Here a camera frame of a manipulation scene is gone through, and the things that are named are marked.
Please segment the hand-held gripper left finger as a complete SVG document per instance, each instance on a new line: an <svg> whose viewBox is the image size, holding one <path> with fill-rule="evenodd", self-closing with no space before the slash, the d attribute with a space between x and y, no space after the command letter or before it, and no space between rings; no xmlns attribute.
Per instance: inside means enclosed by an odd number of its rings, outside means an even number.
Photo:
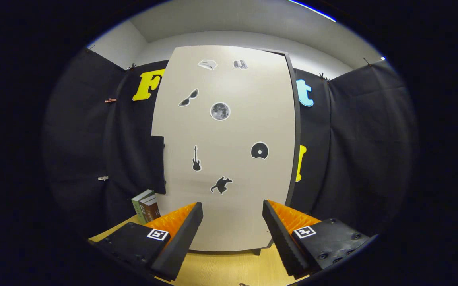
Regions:
<svg viewBox="0 0 458 286"><path fill-rule="evenodd" d="M195 202L144 225L126 222L90 244L135 274L174 281L202 219L202 203Z"/></svg>

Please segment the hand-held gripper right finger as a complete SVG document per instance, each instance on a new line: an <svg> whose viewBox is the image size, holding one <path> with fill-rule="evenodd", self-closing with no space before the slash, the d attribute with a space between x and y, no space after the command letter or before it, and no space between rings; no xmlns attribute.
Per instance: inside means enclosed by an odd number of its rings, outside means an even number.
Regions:
<svg viewBox="0 0 458 286"><path fill-rule="evenodd" d="M295 279L330 271L376 239L340 219L319 220L267 199L262 203L262 217L287 275Z"/></svg>

